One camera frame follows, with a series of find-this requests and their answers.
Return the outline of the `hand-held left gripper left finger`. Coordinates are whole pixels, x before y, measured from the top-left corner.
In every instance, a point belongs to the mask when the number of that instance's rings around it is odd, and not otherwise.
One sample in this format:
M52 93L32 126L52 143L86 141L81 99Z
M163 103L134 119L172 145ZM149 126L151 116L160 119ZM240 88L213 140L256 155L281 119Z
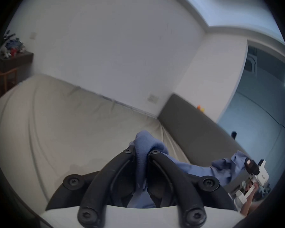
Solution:
M127 207L136 191L136 151L127 148L100 171L71 174L51 197L46 212L79 206L81 225L104 225L105 206Z

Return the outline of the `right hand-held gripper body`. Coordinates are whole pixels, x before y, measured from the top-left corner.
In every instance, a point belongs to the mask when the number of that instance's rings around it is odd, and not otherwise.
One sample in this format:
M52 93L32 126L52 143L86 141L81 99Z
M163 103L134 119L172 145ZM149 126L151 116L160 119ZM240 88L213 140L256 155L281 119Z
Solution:
M246 191L246 187L250 182L257 182L259 185L258 192L260 194L257 195L257 199L262 199L269 194L270 192L269 174L265 169L265 163L266 161L264 159L260 160L260 162L258 163L260 173L257 176L255 175L251 176L248 174L247 178L240 183L238 188L236 188L235 192L236 206L242 206L247 201L247 197L254 189L254 187L251 187L251 189L248 192Z

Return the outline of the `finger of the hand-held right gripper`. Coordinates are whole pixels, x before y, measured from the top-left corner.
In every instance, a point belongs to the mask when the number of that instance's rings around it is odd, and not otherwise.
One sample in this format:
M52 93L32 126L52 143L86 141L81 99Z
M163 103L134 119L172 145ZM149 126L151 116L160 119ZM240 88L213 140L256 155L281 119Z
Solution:
M245 159L244 166L246 168L247 173L251 176L257 176L260 173L259 166L254 160Z

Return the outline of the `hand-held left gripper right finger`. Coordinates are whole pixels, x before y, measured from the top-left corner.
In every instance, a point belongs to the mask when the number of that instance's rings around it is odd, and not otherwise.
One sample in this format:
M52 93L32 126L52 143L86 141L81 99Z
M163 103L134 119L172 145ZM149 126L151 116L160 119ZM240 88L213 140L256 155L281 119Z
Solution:
M158 150L148 154L147 191L156 208L177 206L180 226L203 226L205 208L237 213L216 177L185 173Z

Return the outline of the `person's right hand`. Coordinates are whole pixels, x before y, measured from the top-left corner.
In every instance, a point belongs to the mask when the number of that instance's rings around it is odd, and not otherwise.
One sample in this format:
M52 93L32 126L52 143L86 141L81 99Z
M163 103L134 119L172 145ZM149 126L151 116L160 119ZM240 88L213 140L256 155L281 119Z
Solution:
M240 210L240 213L243 215L243 216L247 216L248 213L249 213L249 210L250 210L250 207L251 207L251 204L252 204L252 200L253 200L253 197L255 195L255 193L258 191L259 189L259 185L257 182L250 182L247 187L246 187L246 191L248 192L251 187L254 187L254 189L251 191L251 193L249 194L249 196L247 197L247 201L242 205L242 208Z

